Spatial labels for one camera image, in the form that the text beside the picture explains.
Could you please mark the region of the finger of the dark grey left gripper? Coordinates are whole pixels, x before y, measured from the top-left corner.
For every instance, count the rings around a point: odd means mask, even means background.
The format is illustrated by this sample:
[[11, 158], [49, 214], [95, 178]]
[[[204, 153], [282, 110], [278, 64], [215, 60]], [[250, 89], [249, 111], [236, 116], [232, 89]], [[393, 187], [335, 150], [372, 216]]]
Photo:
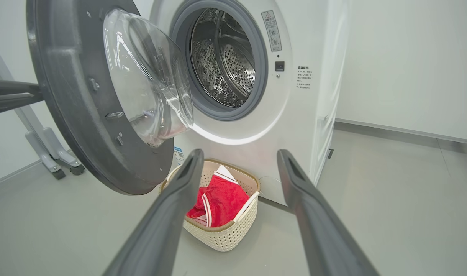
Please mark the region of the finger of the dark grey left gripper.
[[0, 80], [0, 97], [40, 97], [41, 91], [38, 84]]
[[44, 101], [41, 93], [0, 93], [0, 113]]

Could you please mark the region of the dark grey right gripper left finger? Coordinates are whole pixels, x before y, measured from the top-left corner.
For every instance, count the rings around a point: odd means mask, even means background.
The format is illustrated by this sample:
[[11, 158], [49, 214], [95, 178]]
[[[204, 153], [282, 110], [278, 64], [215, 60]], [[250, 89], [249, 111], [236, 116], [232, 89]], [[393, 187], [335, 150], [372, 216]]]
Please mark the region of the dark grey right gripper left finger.
[[172, 274], [185, 215], [197, 200], [203, 164], [203, 151], [193, 150], [109, 264], [105, 276]]

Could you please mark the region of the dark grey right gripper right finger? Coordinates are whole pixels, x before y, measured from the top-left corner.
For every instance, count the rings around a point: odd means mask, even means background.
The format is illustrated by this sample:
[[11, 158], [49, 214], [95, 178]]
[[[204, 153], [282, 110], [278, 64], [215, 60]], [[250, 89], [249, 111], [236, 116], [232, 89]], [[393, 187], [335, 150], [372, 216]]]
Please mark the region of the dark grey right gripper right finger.
[[378, 272], [293, 155], [277, 152], [284, 199], [295, 213], [312, 276], [377, 276]]

